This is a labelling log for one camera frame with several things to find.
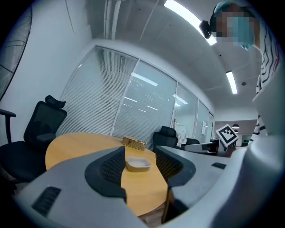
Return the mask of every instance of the white dish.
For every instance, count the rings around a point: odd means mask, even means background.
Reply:
[[[151,167],[151,164],[145,158],[129,157],[126,161],[126,167],[131,172],[144,172]]]

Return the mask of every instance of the black rubber pad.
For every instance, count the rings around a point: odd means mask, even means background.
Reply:
[[[213,166],[213,167],[217,167],[217,168],[219,168],[219,169],[225,169],[225,167],[226,167],[227,165],[222,164],[222,163],[215,162],[214,164],[212,164],[212,166]]]
[[[60,192],[61,189],[57,187],[47,187],[34,202],[32,208],[46,217]]]

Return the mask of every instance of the glass partition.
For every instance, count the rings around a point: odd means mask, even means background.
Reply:
[[[175,109],[171,127],[176,130],[178,146],[186,143],[187,138],[193,138],[197,114],[198,98],[178,83],[175,96]]]
[[[209,110],[199,100],[197,126],[194,138],[199,140],[200,143],[206,142],[208,122],[209,122]]]
[[[61,98],[67,117],[58,133],[110,135],[137,59],[96,47],[77,67]]]
[[[170,126],[176,81],[156,68],[139,62],[123,98],[113,136],[146,141],[153,149],[153,133]]]

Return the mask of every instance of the wooden table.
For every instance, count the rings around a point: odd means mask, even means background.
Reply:
[[[119,147],[122,140],[108,135],[93,133],[71,133],[57,137],[49,145],[45,155],[45,166],[52,166],[72,158],[104,149]],[[133,173],[126,168],[122,173],[121,187],[126,190],[127,205],[136,216],[146,214],[159,207],[166,199],[167,184],[155,164],[155,153],[126,147],[128,157],[144,157],[151,163],[147,172]]]

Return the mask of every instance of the wooden box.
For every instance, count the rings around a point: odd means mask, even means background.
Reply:
[[[122,144],[129,146],[129,147],[133,147],[133,148],[142,150],[142,151],[144,151],[144,149],[147,146],[146,142],[138,140],[136,138],[132,138],[130,136],[124,136]]]

